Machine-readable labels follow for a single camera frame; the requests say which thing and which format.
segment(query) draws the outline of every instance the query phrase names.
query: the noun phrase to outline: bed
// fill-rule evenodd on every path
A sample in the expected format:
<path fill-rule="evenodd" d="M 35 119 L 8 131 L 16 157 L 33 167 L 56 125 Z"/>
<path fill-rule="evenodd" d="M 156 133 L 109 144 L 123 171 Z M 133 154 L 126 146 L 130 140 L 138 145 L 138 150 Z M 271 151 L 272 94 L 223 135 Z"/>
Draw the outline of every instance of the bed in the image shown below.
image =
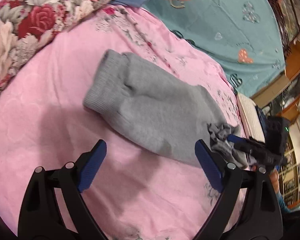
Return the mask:
<path fill-rule="evenodd" d="M 58 34 L 1 93 L 0 216 L 16 233 L 34 168 L 59 168 L 103 139 L 107 157 L 83 198 L 108 237 L 192 239 L 218 199 L 203 171 L 147 152 L 82 106 L 107 49 L 134 52 L 189 84 L 204 86 L 227 122 L 241 125 L 236 97 L 217 62 L 146 10 L 109 5 Z M 227 229 L 243 200 L 241 192 Z M 66 225 L 75 230 L 64 210 L 61 206 Z"/>
<path fill-rule="evenodd" d="M 281 37 L 267 0 L 149 0 L 144 7 L 216 60 L 247 97 L 284 71 Z"/>

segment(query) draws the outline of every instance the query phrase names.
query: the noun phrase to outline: red rose pattern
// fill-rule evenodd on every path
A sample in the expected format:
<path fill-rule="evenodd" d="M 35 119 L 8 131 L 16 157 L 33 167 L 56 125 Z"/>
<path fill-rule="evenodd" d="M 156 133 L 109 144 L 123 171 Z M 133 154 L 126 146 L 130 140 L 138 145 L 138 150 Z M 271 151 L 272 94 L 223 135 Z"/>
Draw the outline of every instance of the red rose pattern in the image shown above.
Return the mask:
<path fill-rule="evenodd" d="M 109 15 L 114 14 L 114 9 L 113 8 L 105 8 L 103 9 L 104 12 L 106 12 Z"/>
<path fill-rule="evenodd" d="M 41 35 L 50 30 L 56 22 L 52 6 L 34 6 L 29 15 L 22 20 L 18 27 L 18 37 L 24 38 L 27 33 L 33 34 L 39 40 Z"/>
<path fill-rule="evenodd" d="M 58 4 L 45 4 L 43 6 L 33 6 L 27 3 L 27 0 L 0 0 L 0 9 L 3 6 L 7 6 L 8 9 L 13 9 L 17 6 L 23 5 L 23 8 L 17 10 L 18 15 L 13 15 L 14 17 L 25 17 L 19 22 L 13 22 L 13 33 L 18 36 L 19 39 L 24 38 L 27 34 L 34 35 L 38 40 L 42 35 L 48 31 L 52 30 L 52 38 L 54 38 L 62 29 L 53 29 L 56 20 L 61 21 L 65 27 L 71 26 L 74 21 L 74 12 L 66 11 L 66 3 L 69 0 L 59 0 Z M 93 5 L 95 9 L 103 6 L 103 3 L 96 3 Z M 108 8 L 105 12 L 109 15 L 114 14 L 114 9 Z M 30 58 L 24 58 L 23 61 L 26 62 Z M 16 68 L 13 65 L 10 68 L 14 69 L 17 73 L 19 67 Z M 0 79 L 0 91 L 3 90 L 7 82 L 12 78 L 11 75 L 7 74 L 5 77 Z"/>
<path fill-rule="evenodd" d="M 9 4 L 11 9 L 21 5 L 20 1 L 18 0 L 9 1 Z"/>

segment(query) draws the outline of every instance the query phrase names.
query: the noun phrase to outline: floral quilt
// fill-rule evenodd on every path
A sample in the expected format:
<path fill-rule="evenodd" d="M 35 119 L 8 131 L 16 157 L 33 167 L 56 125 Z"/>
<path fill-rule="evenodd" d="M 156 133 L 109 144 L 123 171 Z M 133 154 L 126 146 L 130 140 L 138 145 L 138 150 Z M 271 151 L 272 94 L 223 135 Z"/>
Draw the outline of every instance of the floral quilt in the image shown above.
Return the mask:
<path fill-rule="evenodd" d="M 0 93 L 58 33 L 111 0 L 0 0 Z"/>

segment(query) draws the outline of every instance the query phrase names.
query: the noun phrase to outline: black device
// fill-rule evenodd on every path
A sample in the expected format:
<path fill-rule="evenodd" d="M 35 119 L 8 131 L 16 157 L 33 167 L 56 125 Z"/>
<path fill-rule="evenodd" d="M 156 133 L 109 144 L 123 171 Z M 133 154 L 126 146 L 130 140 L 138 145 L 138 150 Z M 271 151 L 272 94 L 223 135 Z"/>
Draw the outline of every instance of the black device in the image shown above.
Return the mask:
<path fill-rule="evenodd" d="M 266 148 L 284 156 L 288 141 L 290 121 L 280 116 L 269 116 L 267 119 Z"/>
<path fill-rule="evenodd" d="M 212 187 L 221 195 L 194 240 L 280 240 L 283 234 L 281 212 L 268 174 L 263 170 L 244 171 L 233 163 L 225 163 L 202 140 L 195 144 L 195 154 Z M 89 188 L 105 156 L 106 143 L 100 140 L 75 163 L 66 163 L 59 170 L 45 171 L 37 167 L 22 202 L 18 238 L 0 220 L 0 239 L 108 240 L 80 194 Z M 65 227 L 54 188 L 61 188 L 78 233 Z M 236 225 L 223 233 L 241 188 L 247 188 L 242 213 Z M 8 232 L 4 238 L 3 231 Z"/>
<path fill-rule="evenodd" d="M 277 165 L 287 165 L 287 158 L 284 155 L 271 152 L 265 143 L 258 142 L 253 138 L 241 138 L 233 134 L 230 134 L 227 140 L 234 143 L 235 149 L 254 157 L 258 161 L 258 165 L 265 167 L 266 171 L 271 172 Z"/>

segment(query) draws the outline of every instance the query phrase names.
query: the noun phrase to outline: pink rose pattern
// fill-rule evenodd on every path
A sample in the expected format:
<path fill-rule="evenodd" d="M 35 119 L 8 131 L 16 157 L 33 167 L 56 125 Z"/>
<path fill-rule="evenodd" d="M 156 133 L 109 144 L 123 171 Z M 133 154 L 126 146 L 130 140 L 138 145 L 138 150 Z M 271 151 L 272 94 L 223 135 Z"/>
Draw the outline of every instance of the pink rose pattern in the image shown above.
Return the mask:
<path fill-rule="evenodd" d="M 44 43 L 49 42 L 64 28 L 75 25 L 78 22 L 78 18 L 75 17 L 75 7 L 81 6 L 85 0 L 0 0 L 0 9 L 5 7 L 8 9 L 18 9 L 18 15 L 11 13 L 7 15 L 7 18 L 1 19 L 3 22 L 10 21 L 13 24 L 13 33 L 18 36 L 19 39 L 27 38 L 29 35 L 35 36 L 40 43 L 41 37 L 49 31 L 51 35 L 50 39 L 44 39 Z M 109 0 L 88 0 L 92 3 L 93 9 L 97 10 L 105 5 Z M 107 14 L 114 14 L 112 9 L 105 9 Z M 22 50 L 22 46 L 27 46 L 24 50 L 29 50 L 26 43 L 20 42 L 17 47 L 11 48 L 10 53 L 16 54 L 16 49 Z M 23 55 L 22 62 L 25 64 L 33 54 L 20 53 Z M 8 82 L 18 73 L 20 65 L 11 64 L 6 76 L 0 78 L 0 92 L 4 90 Z"/>

